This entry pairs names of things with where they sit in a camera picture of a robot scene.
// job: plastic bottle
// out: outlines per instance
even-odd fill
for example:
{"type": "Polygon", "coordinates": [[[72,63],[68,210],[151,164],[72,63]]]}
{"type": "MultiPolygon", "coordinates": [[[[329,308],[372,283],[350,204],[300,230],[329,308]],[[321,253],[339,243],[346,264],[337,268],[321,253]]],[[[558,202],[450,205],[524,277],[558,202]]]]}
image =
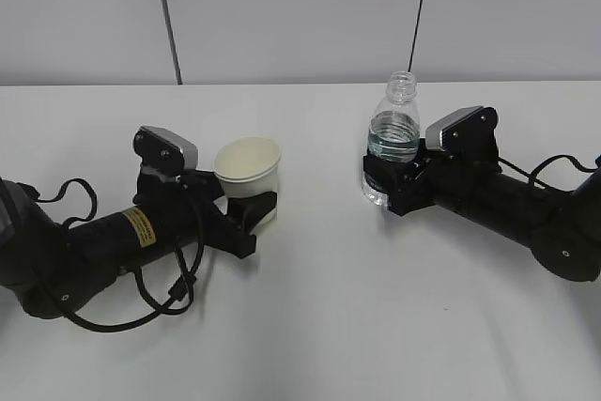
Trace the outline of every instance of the plastic bottle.
{"type": "MultiPolygon", "coordinates": [[[[369,123],[367,148],[370,153],[390,162],[411,162],[420,144],[420,118],[415,103],[417,79],[411,72],[395,72],[369,123]]],[[[388,196],[363,174],[365,196],[377,206],[386,206],[388,196]]]]}

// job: white wall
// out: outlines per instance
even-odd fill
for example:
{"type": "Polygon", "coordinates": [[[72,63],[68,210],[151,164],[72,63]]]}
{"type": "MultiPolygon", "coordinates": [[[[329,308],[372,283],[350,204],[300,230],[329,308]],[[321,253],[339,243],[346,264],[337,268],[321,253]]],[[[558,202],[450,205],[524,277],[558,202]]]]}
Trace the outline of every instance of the white wall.
{"type": "Polygon", "coordinates": [[[599,0],[425,0],[426,81],[601,79],[599,0]]]}
{"type": "MultiPolygon", "coordinates": [[[[168,0],[184,83],[383,81],[418,0],[168,0]]],[[[601,79],[598,0],[425,0],[421,81],[601,79]]],[[[0,85],[172,84],[160,0],[0,0],[0,85]]]]}
{"type": "Polygon", "coordinates": [[[160,0],[0,0],[0,85],[175,81],[160,0]]]}
{"type": "Polygon", "coordinates": [[[405,68],[419,0],[168,1],[185,83],[302,83],[405,68]]]}

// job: bottle neck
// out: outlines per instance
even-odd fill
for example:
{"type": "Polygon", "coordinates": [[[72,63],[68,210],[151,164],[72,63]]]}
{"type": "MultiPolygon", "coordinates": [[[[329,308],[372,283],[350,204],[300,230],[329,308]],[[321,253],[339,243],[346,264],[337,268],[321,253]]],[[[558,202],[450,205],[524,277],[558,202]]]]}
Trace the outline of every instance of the bottle neck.
{"type": "Polygon", "coordinates": [[[398,95],[396,93],[389,93],[389,91],[386,90],[386,99],[388,100],[388,102],[394,103],[396,105],[412,103],[413,100],[415,100],[416,95],[417,95],[417,93],[415,91],[413,92],[413,94],[410,94],[410,95],[409,94],[398,95]]]}
{"type": "Polygon", "coordinates": [[[417,80],[410,72],[395,72],[391,75],[386,86],[386,98],[392,103],[410,103],[417,94],[415,85],[417,80]]]}

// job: black cable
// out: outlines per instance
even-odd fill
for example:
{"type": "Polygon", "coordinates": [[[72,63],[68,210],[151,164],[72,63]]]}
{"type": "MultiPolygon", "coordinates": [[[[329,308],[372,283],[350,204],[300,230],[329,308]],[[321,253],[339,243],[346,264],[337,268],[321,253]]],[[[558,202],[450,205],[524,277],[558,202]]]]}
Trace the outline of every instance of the black cable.
{"type": "MultiPolygon", "coordinates": [[[[510,167],[511,169],[513,169],[514,171],[516,171],[517,173],[521,174],[522,176],[524,176],[527,179],[530,179],[531,174],[528,171],[524,171],[522,168],[520,168],[519,166],[516,166],[515,164],[505,160],[502,157],[499,157],[499,162],[503,163],[505,166],[510,167]]],[[[539,180],[538,178],[536,178],[534,180],[536,183],[538,183],[541,187],[544,187],[548,190],[551,191],[560,191],[559,189],[552,187],[551,185],[546,184],[545,182],[543,182],[542,180],[539,180]]]]}
{"type": "Polygon", "coordinates": [[[409,57],[408,72],[411,72],[413,67],[413,55],[415,54],[415,43],[417,42],[417,32],[420,29],[420,20],[422,18],[422,7],[424,6],[424,0],[420,0],[420,5],[417,9],[417,19],[415,21],[415,30],[413,31],[413,42],[411,44],[411,56],[409,57]]]}
{"type": "Polygon", "coordinates": [[[578,169],[580,172],[582,173],[594,173],[598,168],[587,168],[586,166],[584,166],[582,163],[580,163],[578,161],[578,159],[576,157],[574,157],[573,155],[567,155],[567,154],[560,154],[560,155],[555,155],[553,157],[549,157],[548,159],[546,159],[544,162],[542,162],[541,164],[539,164],[538,166],[536,166],[532,172],[530,173],[530,176],[528,177],[528,188],[531,190],[534,187],[534,182],[537,179],[538,175],[550,164],[552,164],[553,162],[560,160],[560,159],[567,159],[568,161],[570,161],[574,167],[576,169],[578,169]]]}
{"type": "Polygon", "coordinates": [[[76,216],[67,218],[62,224],[65,229],[69,229],[73,223],[78,223],[78,222],[88,223],[88,222],[92,221],[94,219],[94,217],[96,216],[96,213],[98,211],[98,197],[96,195],[96,192],[92,188],[92,186],[89,184],[89,182],[87,180],[85,180],[84,178],[72,178],[71,180],[67,180],[65,183],[63,183],[60,186],[60,189],[58,190],[58,194],[54,198],[52,198],[52,199],[35,199],[35,201],[38,204],[52,204],[53,202],[58,202],[63,197],[65,197],[65,194],[67,194],[67,188],[69,187],[69,185],[71,183],[79,183],[84,188],[87,195],[90,196],[90,201],[92,203],[92,207],[90,208],[90,212],[87,214],[87,216],[85,218],[78,218],[76,216]]]}
{"type": "Polygon", "coordinates": [[[196,282],[196,277],[190,271],[188,271],[188,268],[186,267],[186,259],[184,258],[183,253],[181,252],[181,248],[179,248],[179,246],[176,246],[175,254],[177,257],[177,263],[179,265],[179,270],[181,272],[181,276],[177,279],[176,283],[173,284],[170,292],[177,288],[177,284],[179,284],[180,281],[183,281],[183,284],[185,285],[185,288],[186,288],[186,294],[188,295],[188,302],[183,307],[179,307],[177,309],[164,308],[148,292],[146,285],[144,284],[144,277],[142,275],[142,269],[136,268],[135,270],[132,271],[133,275],[135,277],[135,283],[138,287],[138,291],[140,292],[140,296],[142,297],[142,299],[146,302],[146,304],[148,304],[154,310],[159,311],[162,315],[177,316],[177,315],[184,314],[188,311],[188,309],[190,309],[190,307],[194,303],[193,284],[194,284],[194,282],[196,282]]]}

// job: robotic arm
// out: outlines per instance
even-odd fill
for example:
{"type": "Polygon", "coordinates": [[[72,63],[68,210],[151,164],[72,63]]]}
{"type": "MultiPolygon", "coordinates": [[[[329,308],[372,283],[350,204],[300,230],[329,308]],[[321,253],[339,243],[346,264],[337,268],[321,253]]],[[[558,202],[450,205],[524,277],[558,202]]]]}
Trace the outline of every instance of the robotic arm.
{"type": "Polygon", "coordinates": [[[159,315],[179,315],[193,302],[195,273],[204,246],[245,258],[253,254],[253,228],[272,211],[277,194],[229,199],[222,214],[214,201],[223,196],[213,173],[197,171],[196,146],[166,129],[142,127],[133,140],[142,158],[134,207],[91,221],[97,199],[82,179],[66,182],[51,201],[39,199],[31,186],[0,179],[0,285],[12,290],[25,312],[40,318],[65,316],[95,332],[121,332],[146,324],[159,315]],[[92,200],[85,219],[55,224],[38,206],[64,196],[77,182],[92,200]],[[70,227],[76,222],[85,222],[70,227]],[[188,268],[181,248],[198,243],[188,268]],[[141,268],[175,254],[181,276],[160,304],[144,286],[141,268]],[[96,294],[131,272],[142,298],[153,312],[120,325],[91,323],[75,312],[96,294]],[[188,302],[173,308],[176,301],[188,302]]]}
{"type": "Polygon", "coordinates": [[[498,122],[490,107],[457,110],[428,127],[413,162],[368,154],[363,170],[383,187],[388,210],[397,215],[438,205],[530,248],[541,265],[564,279],[595,280],[601,270],[601,169],[561,155],[525,173],[499,157],[498,122]],[[592,175],[572,192],[538,180],[559,158],[592,175]],[[502,174],[500,162],[528,182],[502,174]]]}

